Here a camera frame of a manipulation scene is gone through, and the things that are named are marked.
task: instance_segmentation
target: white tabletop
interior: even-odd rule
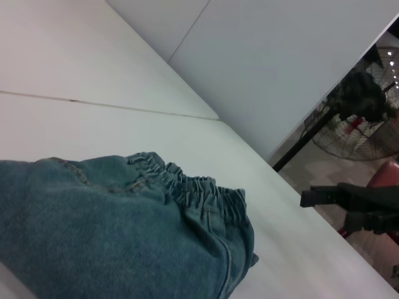
[[[104,0],[0,1],[0,90],[217,119]]]
[[[0,94],[0,138],[0,159],[156,151],[187,175],[244,188],[260,260],[231,298],[398,298],[318,213],[299,207],[299,195],[220,121]],[[20,288],[0,271],[0,298],[26,299]]]

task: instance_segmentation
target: floor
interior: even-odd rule
[[[268,161],[273,165],[299,139],[304,128],[298,128]],[[298,192],[311,185],[335,185],[340,182],[367,185],[368,181],[386,159],[357,162],[339,159],[308,143],[280,175]],[[318,206],[316,211],[338,230],[345,219],[345,211],[339,206]],[[389,236],[374,235],[361,231],[352,234],[347,241],[353,248],[394,288],[399,288],[399,278],[392,277],[392,267],[399,265],[399,245]]]

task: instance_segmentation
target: blue denim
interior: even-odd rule
[[[0,261],[39,299],[227,298],[253,249],[243,190],[155,153],[0,161]]]

